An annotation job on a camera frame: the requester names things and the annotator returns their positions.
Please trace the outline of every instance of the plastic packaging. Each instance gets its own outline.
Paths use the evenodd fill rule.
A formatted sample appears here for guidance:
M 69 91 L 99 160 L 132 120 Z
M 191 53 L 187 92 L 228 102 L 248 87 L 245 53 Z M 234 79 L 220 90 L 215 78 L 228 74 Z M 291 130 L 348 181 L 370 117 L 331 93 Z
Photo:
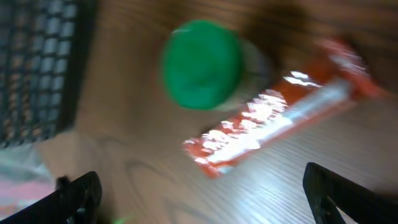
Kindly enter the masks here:
M 190 21 L 173 31 L 162 73 L 169 95 L 182 107 L 230 110 L 269 87 L 265 55 L 233 31 L 211 21 Z
M 338 113 L 383 91 L 374 85 L 361 58 L 341 40 L 318 43 L 319 53 L 302 71 L 291 71 L 271 89 L 246 103 L 236 116 L 183 143 L 211 178 L 236 166 L 248 154 L 286 137 L 303 125 Z
M 32 144 L 0 151 L 0 220 L 54 189 L 55 182 Z

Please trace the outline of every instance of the green bottle cap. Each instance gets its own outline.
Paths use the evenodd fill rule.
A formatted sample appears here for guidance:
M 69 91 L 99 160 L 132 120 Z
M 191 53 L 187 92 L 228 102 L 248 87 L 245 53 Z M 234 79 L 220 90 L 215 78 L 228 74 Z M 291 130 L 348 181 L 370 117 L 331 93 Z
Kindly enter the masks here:
M 231 96 L 243 77 L 239 39 L 214 22 L 188 22 L 171 34 L 162 71 L 167 91 L 180 106 L 213 109 Z

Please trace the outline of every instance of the wood grain surface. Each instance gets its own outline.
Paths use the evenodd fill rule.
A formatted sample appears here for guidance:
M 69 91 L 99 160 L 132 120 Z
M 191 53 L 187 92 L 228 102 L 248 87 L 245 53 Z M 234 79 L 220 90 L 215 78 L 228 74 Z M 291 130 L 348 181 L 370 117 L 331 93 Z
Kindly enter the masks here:
M 73 131 L 38 144 L 54 176 L 95 170 L 101 214 L 127 223 L 314 223 L 302 188 L 316 162 L 383 195 L 398 193 L 398 99 L 352 110 L 258 150 L 207 179 L 180 142 L 229 113 L 179 108 L 159 80 L 170 32 L 213 19 L 255 43 L 284 73 L 319 37 L 342 35 L 375 80 L 398 92 L 396 0 L 103 0 Z

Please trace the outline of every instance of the orange wrapper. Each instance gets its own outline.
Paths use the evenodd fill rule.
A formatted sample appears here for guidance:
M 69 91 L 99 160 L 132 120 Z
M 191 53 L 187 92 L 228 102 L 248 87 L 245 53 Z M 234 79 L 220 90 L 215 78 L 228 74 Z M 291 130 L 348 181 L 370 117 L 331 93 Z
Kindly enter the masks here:
M 184 141 L 183 148 L 207 176 L 217 178 L 252 151 L 362 98 L 384 93 L 349 45 L 336 39 L 317 45 L 320 53 L 302 71 L 291 71 L 247 102 L 236 116 L 199 138 Z

